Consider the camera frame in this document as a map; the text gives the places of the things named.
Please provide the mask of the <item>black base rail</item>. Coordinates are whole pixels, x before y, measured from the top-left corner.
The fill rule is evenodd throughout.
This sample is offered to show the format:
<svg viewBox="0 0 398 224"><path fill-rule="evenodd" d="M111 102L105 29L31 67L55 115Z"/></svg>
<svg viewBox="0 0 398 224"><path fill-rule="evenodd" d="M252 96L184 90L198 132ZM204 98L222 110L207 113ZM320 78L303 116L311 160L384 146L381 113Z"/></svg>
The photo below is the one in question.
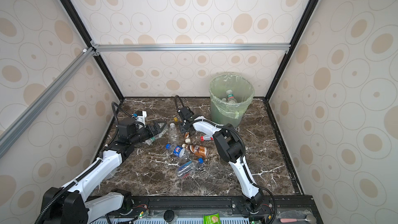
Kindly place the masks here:
<svg viewBox="0 0 398 224"><path fill-rule="evenodd" d="M265 196L256 213L250 213L242 196L145 196L133 197L133 209L126 215L111 212L95 221L97 224L164 224L164 214L172 210L174 224L201 224L204 216L218 214L223 224L278 224L283 218L304 218L313 215L323 222L312 196Z"/></svg>

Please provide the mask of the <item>small clear plain bottle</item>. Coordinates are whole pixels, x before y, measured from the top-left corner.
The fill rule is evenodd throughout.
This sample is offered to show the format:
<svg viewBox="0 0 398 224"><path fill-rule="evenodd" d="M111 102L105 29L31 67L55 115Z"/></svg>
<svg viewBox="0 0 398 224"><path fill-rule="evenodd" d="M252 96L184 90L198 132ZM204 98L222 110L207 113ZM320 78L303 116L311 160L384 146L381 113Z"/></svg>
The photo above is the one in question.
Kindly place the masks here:
<svg viewBox="0 0 398 224"><path fill-rule="evenodd" d="M174 123L171 123L169 127L169 141L171 144L177 144L179 141L177 128Z"/></svg>

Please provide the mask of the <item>pink handled tool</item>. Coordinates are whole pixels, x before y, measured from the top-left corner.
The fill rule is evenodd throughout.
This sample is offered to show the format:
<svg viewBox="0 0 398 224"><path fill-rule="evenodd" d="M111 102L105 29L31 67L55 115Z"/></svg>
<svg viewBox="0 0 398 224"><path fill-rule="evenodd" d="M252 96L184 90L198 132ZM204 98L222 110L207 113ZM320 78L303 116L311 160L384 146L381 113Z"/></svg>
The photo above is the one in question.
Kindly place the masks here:
<svg viewBox="0 0 398 224"><path fill-rule="evenodd" d="M296 223L296 222L307 222L308 224L316 224L317 219L313 215L307 215L305 218L280 218L281 223Z"/></svg>

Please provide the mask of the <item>red white label bottle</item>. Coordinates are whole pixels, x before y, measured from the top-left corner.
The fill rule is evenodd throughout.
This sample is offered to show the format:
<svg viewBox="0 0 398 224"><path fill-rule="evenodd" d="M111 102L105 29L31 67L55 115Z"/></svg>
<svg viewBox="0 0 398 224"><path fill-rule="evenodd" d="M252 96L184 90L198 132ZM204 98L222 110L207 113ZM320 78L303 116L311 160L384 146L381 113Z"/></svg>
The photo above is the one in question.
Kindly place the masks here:
<svg viewBox="0 0 398 224"><path fill-rule="evenodd" d="M226 94L227 94L227 102L228 103L230 103L230 104L237 104L238 103L238 101L236 100L232 90L227 90Z"/></svg>

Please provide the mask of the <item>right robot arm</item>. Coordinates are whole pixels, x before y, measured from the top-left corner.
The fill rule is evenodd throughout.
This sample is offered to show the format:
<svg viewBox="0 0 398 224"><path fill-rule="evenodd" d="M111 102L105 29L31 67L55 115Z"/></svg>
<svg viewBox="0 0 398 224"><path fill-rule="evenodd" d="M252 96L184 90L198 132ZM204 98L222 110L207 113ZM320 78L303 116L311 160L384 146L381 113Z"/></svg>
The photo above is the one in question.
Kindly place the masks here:
<svg viewBox="0 0 398 224"><path fill-rule="evenodd" d="M246 146L237 130L231 124L217 124L202 115L195 114L184 105L179 95L174 97L174 103L181 120L179 123L181 133L196 130L213 138L220 158L232 167L239 181L245 198L245 208L249 213L255 214L261 210L265 205L264 192L269 194L272 203L268 206L271 211L268 222L272 223L277 212L275 197L269 189L256 184L247 165Z"/></svg>

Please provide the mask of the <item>horizontal aluminium rail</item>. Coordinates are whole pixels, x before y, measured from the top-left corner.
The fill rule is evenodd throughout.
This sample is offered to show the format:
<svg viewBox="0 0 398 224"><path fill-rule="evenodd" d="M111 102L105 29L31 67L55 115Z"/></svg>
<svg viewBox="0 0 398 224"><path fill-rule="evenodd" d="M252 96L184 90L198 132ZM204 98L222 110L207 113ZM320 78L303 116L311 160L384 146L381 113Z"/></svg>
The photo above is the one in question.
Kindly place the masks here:
<svg viewBox="0 0 398 224"><path fill-rule="evenodd" d="M266 51L290 49L289 43L247 43L247 44L120 44L105 45L93 44L93 48L99 52L171 52L171 51Z"/></svg>

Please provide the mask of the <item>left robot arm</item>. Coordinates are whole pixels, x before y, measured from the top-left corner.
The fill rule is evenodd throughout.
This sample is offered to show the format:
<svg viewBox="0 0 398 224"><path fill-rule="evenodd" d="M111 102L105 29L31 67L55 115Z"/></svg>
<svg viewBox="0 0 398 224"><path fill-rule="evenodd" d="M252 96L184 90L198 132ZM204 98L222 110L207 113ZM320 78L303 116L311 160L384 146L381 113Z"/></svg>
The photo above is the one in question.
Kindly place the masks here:
<svg viewBox="0 0 398 224"><path fill-rule="evenodd" d="M89 224L110 212L132 210L131 193L114 190L89 200L101 182L110 177L132 154L135 146L161 136L167 122L146 122L147 113L139 111L115 119L116 132L110 143L82 173L60 188L52 187L43 196L37 224Z"/></svg>

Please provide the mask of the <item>green lined mesh waste bin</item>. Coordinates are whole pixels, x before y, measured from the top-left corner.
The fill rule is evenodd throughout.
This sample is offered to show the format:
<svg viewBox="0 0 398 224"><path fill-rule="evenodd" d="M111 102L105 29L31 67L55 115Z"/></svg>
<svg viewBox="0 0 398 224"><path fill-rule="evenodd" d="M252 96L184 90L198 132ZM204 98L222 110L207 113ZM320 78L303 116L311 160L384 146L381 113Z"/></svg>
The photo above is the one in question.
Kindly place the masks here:
<svg viewBox="0 0 398 224"><path fill-rule="evenodd" d="M237 127L252 103L255 95L253 85L236 74L222 74L212 79L209 85L211 121Z"/></svg>

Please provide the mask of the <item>blue cap round-label bottle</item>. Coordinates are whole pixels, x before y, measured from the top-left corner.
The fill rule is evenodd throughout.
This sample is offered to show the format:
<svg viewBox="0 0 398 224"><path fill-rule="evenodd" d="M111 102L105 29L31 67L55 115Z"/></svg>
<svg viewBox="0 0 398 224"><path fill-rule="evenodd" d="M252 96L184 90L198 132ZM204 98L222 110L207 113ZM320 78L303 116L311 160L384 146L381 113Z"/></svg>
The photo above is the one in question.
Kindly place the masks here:
<svg viewBox="0 0 398 224"><path fill-rule="evenodd" d="M167 144L166 150L180 159L190 159L190 155L185 148L176 144Z"/></svg>

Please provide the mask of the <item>green snack packet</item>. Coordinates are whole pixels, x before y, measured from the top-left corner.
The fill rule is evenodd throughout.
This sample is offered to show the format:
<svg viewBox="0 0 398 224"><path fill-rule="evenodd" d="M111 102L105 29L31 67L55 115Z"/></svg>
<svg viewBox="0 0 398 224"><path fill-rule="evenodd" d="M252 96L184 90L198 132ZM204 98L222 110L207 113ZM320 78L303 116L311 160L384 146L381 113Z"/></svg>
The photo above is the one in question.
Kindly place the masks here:
<svg viewBox="0 0 398 224"><path fill-rule="evenodd" d="M221 224L219 213L204 215L203 224Z"/></svg>

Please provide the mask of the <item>red cap lying bottle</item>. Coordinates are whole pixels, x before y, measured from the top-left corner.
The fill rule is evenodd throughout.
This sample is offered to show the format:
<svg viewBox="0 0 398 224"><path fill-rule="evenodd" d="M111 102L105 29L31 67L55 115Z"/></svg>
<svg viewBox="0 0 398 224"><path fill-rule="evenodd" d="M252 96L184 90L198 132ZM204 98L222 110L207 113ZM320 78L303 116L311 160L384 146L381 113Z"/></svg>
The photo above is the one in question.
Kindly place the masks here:
<svg viewBox="0 0 398 224"><path fill-rule="evenodd" d="M200 139L201 139L202 142L204 142L204 141L213 141L214 140L212 136L201 136Z"/></svg>

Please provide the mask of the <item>green cap clear bottle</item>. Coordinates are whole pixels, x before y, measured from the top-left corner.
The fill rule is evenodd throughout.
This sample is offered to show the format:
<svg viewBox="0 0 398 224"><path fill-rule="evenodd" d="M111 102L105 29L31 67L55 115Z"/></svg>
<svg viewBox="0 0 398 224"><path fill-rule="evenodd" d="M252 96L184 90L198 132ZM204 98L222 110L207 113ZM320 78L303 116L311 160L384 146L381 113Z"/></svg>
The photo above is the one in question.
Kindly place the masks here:
<svg viewBox="0 0 398 224"><path fill-rule="evenodd" d="M151 137L150 139L146 140L145 143L147 145L149 145L149 146L152 145L156 140L161 138L166 132L167 132L167 130L163 130L160 134L158 134L158 135L156 135L154 137Z"/></svg>

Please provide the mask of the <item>crushed blue cap bottle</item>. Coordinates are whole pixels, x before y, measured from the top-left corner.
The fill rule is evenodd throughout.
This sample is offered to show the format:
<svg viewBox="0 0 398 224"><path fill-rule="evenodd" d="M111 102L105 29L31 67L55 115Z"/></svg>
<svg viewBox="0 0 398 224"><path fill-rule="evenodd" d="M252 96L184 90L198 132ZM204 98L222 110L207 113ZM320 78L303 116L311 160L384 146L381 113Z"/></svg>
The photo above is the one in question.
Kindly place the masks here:
<svg viewBox="0 0 398 224"><path fill-rule="evenodd" d="M183 164L182 166L180 166L176 170L176 175L177 175L177 177L181 177L181 178L187 177L191 173L195 172L203 163L204 163L204 160L202 158L192 159L192 160L186 162L185 164Z"/></svg>

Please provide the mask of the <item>left diagonal aluminium rail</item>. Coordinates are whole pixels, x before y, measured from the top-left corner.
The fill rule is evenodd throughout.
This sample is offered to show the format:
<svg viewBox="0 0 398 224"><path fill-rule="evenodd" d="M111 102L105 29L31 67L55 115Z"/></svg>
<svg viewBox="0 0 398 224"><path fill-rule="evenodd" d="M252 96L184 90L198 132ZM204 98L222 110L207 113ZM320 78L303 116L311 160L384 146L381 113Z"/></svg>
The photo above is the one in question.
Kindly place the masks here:
<svg viewBox="0 0 398 224"><path fill-rule="evenodd" d="M12 147L18 138L32 124L44 108L63 89L66 83L74 76L88 58L94 55L94 48L89 47L82 52L43 93L17 118L10 127L1 135L1 156Z"/></svg>

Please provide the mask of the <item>brown label bottle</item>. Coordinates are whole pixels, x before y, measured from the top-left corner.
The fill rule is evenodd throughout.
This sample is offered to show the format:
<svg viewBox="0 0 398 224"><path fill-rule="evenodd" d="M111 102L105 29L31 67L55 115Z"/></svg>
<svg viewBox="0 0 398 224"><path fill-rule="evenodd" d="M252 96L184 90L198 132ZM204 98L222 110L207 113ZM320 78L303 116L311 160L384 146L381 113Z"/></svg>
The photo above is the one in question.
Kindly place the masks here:
<svg viewBox="0 0 398 224"><path fill-rule="evenodd" d="M200 158L207 158L209 154L208 148L204 146L183 144L182 147Z"/></svg>

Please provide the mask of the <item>black round knob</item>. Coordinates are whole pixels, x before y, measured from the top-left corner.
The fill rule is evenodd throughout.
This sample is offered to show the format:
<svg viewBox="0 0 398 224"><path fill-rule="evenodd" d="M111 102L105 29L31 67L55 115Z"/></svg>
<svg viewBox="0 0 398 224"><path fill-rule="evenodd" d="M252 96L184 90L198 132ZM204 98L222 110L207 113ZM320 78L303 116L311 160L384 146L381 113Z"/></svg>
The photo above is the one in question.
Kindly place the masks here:
<svg viewBox="0 0 398 224"><path fill-rule="evenodd" d="M166 210L166 211L164 212L163 219L164 219L164 221L165 221L167 224L174 224L174 223L176 222L177 218L178 218L178 216L177 216L176 213L175 213L173 210L171 210L171 209L168 209L168 210Z"/></svg>

